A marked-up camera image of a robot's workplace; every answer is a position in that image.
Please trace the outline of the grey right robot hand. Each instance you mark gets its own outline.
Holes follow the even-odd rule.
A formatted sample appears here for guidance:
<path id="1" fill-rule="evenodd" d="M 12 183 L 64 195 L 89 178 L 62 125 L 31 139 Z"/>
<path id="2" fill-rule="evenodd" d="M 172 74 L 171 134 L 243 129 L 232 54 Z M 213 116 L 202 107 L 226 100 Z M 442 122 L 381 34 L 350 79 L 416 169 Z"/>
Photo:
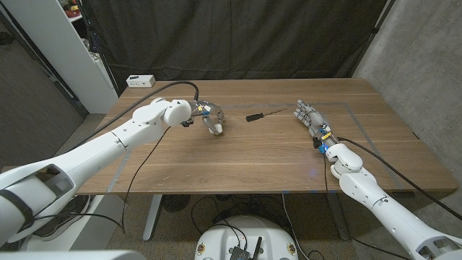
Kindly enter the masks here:
<path id="1" fill-rule="evenodd" d="M 298 100 L 294 115 L 308 128 L 313 140 L 313 146 L 321 154 L 326 154 L 330 147 L 339 143 L 338 139 L 332 133 L 328 122 L 312 105 Z"/>

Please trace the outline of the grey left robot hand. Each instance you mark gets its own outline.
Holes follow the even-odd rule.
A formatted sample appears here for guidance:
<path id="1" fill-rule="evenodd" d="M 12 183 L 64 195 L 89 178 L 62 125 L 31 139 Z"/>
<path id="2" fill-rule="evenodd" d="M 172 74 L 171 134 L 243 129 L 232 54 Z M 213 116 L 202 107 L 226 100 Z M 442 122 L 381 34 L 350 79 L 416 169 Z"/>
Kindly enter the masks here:
<path id="1" fill-rule="evenodd" d="M 191 117 L 202 117 L 202 123 L 215 136 L 223 132 L 223 110 L 213 103 L 204 100 L 193 100 L 189 103 L 191 107 Z"/>

